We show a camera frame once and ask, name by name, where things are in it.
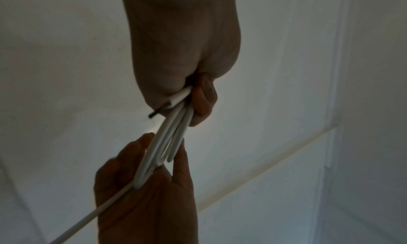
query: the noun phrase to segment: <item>hand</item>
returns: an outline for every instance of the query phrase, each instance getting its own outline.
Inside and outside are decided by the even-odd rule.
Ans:
[[[159,107],[192,74],[195,115],[206,119],[216,103],[213,81],[227,73],[240,50],[235,0],[123,0],[132,41],[134,75],[146,103]],[[204,83],[210,86],[207,96]]]
[[[154,134],[129,143],[99,169],[95,179],[100,206],[133,180]],[[161,166],[140,190],[131,189],[98,217],[100,244],[197,244],[198,219],[184,143],[174,158],[173,176]]]

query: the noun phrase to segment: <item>bundled white wire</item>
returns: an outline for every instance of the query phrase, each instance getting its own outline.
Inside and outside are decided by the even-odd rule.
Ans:
[[[165,118],[157,131],[157,134],[148,146],[134,176],[133,182],[127,184],[113,197],[97,207],[50,244],[64,243],[128,192],[131,187],[134,189],[140,189],[152,175],[154,169],[161,166],[165,160],[167,160],[167,162],[172,162],[194,115],[192,103],[185,100],[185,98],[191,93],[191,90],[192,87],[186,87],[171,96],[166,102],[169,104],[168,108],[172,108],[172,110]]]

